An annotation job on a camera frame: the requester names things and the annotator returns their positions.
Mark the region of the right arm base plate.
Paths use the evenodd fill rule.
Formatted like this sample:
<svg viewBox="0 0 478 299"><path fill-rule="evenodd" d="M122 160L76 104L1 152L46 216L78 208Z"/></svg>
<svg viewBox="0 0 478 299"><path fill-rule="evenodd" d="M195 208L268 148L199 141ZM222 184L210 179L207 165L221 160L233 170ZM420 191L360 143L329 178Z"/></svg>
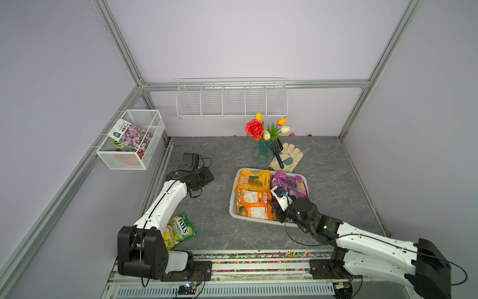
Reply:
<svg viewBox="0 0 478 299"><path fill-rule="evenodd" d="M344 261L334 259L313 259L309 262L312 278L317 279L346 279L352 280L355 275L348 272Z"/></svg>

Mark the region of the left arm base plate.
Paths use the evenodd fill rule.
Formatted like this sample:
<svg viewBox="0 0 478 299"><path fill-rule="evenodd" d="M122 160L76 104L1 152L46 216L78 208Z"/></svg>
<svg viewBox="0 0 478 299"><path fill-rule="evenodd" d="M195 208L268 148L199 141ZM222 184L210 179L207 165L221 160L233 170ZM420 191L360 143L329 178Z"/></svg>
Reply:
<svg viewBox="0 0 478 299"><path fill-rule="evenodd" d="M169 272L164 274L161 282L208 282L212 276L212 262L194 261L188 264L186 269L180 272Z"/></svg>

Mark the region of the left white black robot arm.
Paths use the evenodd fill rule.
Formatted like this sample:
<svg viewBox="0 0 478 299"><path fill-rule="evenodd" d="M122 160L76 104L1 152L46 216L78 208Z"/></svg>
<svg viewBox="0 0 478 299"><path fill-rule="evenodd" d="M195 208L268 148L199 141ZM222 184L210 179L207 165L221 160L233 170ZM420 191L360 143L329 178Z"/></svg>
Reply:
<svg viewBox="0 0 478 299"><path fill-rule="evenodd" d="M132 225L124 226L117 236L117 268L124 276L162 282L187 282L202 279L193 253L169 250L164 243L168 222L179 203L212 182L214 176L205 158L184 153L178 169L166 176L162 190L146 212Z"/></svg>

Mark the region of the white plastic perforated basket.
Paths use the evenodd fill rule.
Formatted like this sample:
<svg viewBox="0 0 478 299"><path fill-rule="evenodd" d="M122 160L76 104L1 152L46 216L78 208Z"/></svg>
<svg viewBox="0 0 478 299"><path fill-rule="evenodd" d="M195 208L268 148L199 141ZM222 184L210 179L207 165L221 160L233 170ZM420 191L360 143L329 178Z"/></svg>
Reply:
<svg viewBox="0 0 478 299"><path fill-rule="evenodd" d="M241 168L237 171L230 196L231 217L256 223L281 225L276 212L266 201L271 199L270 189L279 179L292 179L297 187L290 187L295 196L308 195L307 179L301 174L280 173L255 168Z"/></svg>

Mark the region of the yellow orange candy bag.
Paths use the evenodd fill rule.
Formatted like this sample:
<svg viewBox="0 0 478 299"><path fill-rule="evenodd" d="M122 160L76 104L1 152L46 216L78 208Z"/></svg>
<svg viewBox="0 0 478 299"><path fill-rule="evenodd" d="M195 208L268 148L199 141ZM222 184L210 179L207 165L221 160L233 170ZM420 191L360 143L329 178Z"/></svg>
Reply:
<svg viewBox="0 0 478 299"><path fill-rule="evenodd" d="M239 173L237 188L245 191L266 191L271 188L271 179L269 170L243 169Z"/></svg>

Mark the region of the green Fox's candy bag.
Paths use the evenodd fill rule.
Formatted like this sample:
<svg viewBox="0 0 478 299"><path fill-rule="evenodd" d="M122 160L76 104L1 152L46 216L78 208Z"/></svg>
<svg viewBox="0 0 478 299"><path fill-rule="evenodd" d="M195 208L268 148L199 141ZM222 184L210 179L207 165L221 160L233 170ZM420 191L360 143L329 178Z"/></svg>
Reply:
<svg viewBox="0 0 478 299"><path fill-rule="evenodd" d="M170 219L163 234L167 250L195 236L196 228L192 225L186 213L180 213Z"/></svg>

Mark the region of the purple candy bag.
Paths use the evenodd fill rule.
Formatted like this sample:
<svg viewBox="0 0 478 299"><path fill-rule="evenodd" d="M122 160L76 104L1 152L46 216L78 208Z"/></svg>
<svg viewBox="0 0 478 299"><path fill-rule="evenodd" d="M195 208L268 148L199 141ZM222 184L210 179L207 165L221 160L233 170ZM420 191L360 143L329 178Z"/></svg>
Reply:
<svg viewBox="0 0 478 299"><path fill-rule="evenodd" d="M275 186L284 188L292 200L308 197L307 187L302 176L277 172L272 179L272 187Z"/></svg>

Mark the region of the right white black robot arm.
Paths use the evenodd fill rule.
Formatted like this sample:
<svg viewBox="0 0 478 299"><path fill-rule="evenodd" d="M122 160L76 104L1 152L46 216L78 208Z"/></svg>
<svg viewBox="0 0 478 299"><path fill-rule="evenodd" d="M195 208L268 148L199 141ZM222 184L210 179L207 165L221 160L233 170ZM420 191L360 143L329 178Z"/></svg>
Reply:
<svg viewBox="0 0 478 299"><path fill-rule="evenodd" d="M411 288L423 299L449 299L451 262L426 239L409 242L373 234L321 214L308 198L269 201L281 223L290 220L316 241L332 246L326 277L372 276Z"/></svg>

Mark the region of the orange Fox's candy bag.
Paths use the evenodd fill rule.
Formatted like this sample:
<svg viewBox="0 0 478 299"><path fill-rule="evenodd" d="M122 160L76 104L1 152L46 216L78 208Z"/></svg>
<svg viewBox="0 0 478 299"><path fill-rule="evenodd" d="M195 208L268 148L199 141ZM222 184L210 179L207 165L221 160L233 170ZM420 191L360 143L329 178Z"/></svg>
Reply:
<svg viewBox="0 0 478 299"><path fill-rule="evenodd" d="M270 190L266 191L235 191L237 214L248 218L272 221L272 207L268 202L271 199Z"/></svg>

